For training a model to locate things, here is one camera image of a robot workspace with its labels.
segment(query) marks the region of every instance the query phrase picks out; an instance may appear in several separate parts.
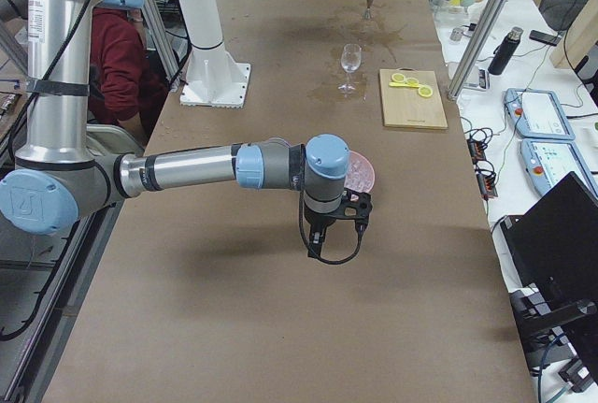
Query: white table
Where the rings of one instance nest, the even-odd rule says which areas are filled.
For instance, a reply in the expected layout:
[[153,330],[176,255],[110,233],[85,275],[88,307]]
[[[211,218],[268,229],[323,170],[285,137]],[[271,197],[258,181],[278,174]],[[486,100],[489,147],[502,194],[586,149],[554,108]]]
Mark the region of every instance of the white table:
[[[443,56],[447,63],[460,61],[469,39],[464,36],[458,43],[451,41],[449,36],[452,29],[462,24],[468,24],[470,18],[475,18],[486,2],[487,0],[484,0],[471,6],[467,14],[454,14],[446,11],[435,14],[436,32],[442,43]],[[583,115],[598,111],[586,88],[579,86],[581,82],[571,69],[557,69],[552,66],[549,56],[554,48],[529,39],[528,35],[533,29],[554,34],[554,31],[542,18],[533,0],[508,0],[505,3],[478,59],[491,57],[513,26],[519,26],[524,30],[515,55],[530,53],[522,57],[513,57],[501,76],[491,76],[491,87],[488,91],[463,90],[456,104],[459,105],[462,116],[469,120],[473,127],[490,127],[493,130],[495,135],[486,150],[486,155],[497,171],[504,164],[497,183],[498,197],[491,199],[488,205],[488,221],[491,227],[503,216],[525,213],[539,199],[520,159],[520,138],[517,135],[513,138],[513,125],[510,122],[506,123],[505,129],[503,106],[505,90],[527,87],[537,90],[552,90],[559,96],[562,103],[580,106],[579,108],[564,107],[567,115]],[[477,65],[487,69],[490,62],[491,59],[488,59],[478,62]],[[595,122],[598,122],[598,117],[570,120],[576,133],[576,144],[592,171],[598,170],[598,132],[593,129]],[[468,130],[469,128],[469,123],[463,121],[463,129]],[[509,292],[514,292],[521,287],[521,284],[500,229],[494,230],[493,239],[496,252],[501,260],[506,287]],[[562,388],[563,381],[557,375],[557,371],[564,363],[553,364],[545,370],[542,377],[543,401],[548,401]],[[583,394],[568,392],[559,401],[562,403],[595,403],[598,401],[598,386],[593,384]]]

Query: brown tabletop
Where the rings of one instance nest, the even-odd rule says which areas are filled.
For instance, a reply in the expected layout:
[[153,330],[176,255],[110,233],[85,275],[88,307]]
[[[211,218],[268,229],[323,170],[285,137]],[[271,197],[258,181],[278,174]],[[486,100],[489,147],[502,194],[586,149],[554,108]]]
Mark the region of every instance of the brown tabletop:
[[[46,402],[532,402],[463,142],[382,125],[377,72],[448,84],[426,0],[218,0],[227,49],[252,64],[242,109],[171,96],[149,152],[334,133],[376,170],[374,211],[345,266],[306,258],[298,195],[234,183],[125,204]],[[339,56],[363,46],[360,92]],[[352,223],[324,255],[353,248]]]

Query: red sweater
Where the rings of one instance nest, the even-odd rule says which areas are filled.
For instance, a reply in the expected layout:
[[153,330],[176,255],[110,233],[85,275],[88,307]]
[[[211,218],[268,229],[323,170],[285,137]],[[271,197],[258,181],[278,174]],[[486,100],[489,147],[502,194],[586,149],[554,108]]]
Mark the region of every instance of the red sweater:
[[149,136],[158,121],[167,90],[150,70],[139,33],[122,10],[95,8],[91,65],[98,70],[104,102],[89,98],[89,109],[102,124],[118,125],[139,113]]

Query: monitor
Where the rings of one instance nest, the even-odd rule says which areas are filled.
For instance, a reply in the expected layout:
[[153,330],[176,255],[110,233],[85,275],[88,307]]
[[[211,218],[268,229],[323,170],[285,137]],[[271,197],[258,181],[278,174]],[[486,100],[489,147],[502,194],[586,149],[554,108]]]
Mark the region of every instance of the monitor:
[[[552,311],[582,299],[598,304],[598,200],[570,172],[505,237]],[[598,314],[561,325],[598,382]]]

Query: black water bottle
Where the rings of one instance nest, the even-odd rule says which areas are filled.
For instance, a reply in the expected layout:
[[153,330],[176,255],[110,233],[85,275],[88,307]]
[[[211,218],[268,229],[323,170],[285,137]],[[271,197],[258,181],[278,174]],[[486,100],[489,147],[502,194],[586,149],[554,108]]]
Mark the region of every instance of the black water bottle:
[[499,46],[494,53],[492,63],[488,67],[488,72],[490,74],[498,76],[505,71],[506,64],[508,64],[508,61],[511,60],[513,52],[515,52],[517,46],[520,45],[521,34],[523,34],[523,29],[515,26],[513,29],[511,29],[511,32],[506,35],[503,43],[501,43],[501,46]]

